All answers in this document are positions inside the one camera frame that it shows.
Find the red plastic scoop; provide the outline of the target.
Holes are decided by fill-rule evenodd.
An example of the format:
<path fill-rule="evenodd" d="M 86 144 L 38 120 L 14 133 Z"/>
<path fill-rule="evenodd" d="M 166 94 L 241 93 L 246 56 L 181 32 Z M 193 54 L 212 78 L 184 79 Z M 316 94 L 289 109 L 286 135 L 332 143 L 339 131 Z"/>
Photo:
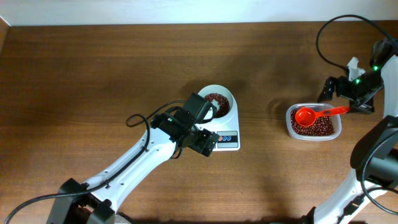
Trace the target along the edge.
<path fill-rule="evenodd" d="M 350 111 L 347 106 L 340 106 L 336 108 L 331 108 L 323 111 L 315 111 L 311 108 L 300 108 L 295 114 L 296 122 L 304 127 L 309 127 L 314 124 L 314 122 L 321 117 L 326 116 L 336 116 L 340 114 L 345 114 Z"/>

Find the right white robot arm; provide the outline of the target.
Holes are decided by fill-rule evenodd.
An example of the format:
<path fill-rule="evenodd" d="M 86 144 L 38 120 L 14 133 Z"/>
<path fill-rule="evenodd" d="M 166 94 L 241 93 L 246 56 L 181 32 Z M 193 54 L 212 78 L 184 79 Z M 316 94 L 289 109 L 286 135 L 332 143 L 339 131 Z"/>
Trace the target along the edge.
<path fill-rule="evenodd" d="M 383 119 L 355 145 L 351 170 L 332 196 L 304 215 L 301 223 L 349 223 L 368 203 L 397 215 L 376 201 L 386 192 L 397 192 L 397 40 L 377 41 L 369 62 L 371 70 L 360 75 L 329 78 L 320 100 L 337 93 L 350 100 L 354 111 L 372 112 L 368 102 L 384 90 Z"/>

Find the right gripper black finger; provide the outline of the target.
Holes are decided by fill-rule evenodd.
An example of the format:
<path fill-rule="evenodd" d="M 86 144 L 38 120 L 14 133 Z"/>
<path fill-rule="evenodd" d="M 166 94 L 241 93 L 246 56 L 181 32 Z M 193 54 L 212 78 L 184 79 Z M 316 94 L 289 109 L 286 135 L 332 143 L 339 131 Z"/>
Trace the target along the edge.
<path fill-rule="evenodd" d="M 349 111 L 348 113 L 363 113 L 363 114 L 372 114 L 374 112 L 374 100 L 371 98 L 361 106 L 356 104 L 356 101 L 349 102 Z"/>
<path fill-rule="evenodd" d="M 333 93 L 335 92 L 336 78 L 328 77 L 323 86 L 323 90 L 321 91 L 317 103 L 322 103 L 325 101 L 331 101 L 333 99 Z"/>

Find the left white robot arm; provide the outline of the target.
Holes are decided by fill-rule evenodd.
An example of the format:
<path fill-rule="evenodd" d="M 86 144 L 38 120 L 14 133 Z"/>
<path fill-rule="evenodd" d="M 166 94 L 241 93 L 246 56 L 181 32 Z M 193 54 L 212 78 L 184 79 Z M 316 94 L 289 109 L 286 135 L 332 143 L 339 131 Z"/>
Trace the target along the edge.
<path fill-rule="evenodd" d="M 126 223 L 117 213 L 121 204 L 176 150 L 188 147 L 210 156 L 219 136 L 199 125 L 209 123 L 215 114 L 215 105 L 192 93 L 183 106 L 169 105 L 163 113 L 144 118 L 144 135 L 118 160 L 82 184 L 69 179 L 61 186 L 47 223 Z"/>

